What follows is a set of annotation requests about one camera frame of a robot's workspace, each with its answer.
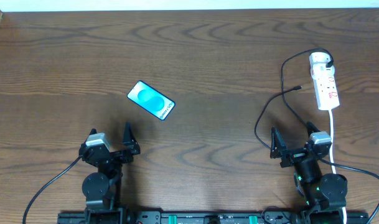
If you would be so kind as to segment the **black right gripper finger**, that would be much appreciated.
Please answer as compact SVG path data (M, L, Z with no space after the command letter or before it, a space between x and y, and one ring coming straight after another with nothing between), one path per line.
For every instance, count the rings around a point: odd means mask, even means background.
M271 128L271 150L270 158L277 159L282 158L286 155L287 145L282 138L282 135L277 128Z
M307 133L310 136L313 133L318 133L320 130L310 121L306 123Z

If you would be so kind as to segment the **blue screen Galaxy smartphone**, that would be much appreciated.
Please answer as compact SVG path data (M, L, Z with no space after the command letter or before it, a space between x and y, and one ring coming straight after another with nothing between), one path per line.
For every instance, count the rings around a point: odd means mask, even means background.
M164 121L175 107L174 101L141 80L133 86L127 97L161 121Z

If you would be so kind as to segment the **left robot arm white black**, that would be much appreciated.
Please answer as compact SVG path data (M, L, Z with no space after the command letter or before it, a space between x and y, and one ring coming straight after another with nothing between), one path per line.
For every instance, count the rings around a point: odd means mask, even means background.
M129 123L124 127L123 145L124 149L111 152L105 133L92 129L80 146L81 159L98 169L82 183L85 223L136 223L133 212L121 203L122 166L141 153Z

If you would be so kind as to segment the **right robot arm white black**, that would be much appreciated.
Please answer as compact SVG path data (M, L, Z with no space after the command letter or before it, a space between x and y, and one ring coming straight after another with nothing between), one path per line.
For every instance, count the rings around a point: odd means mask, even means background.
M340 174L323 174L318 161L328 155L329 134L308 122L309 139L303 147L288 149L277 128L271 128L270 158L281 159L280 166L294 167L307 207L293 215L293 223L343 223L347 179Z

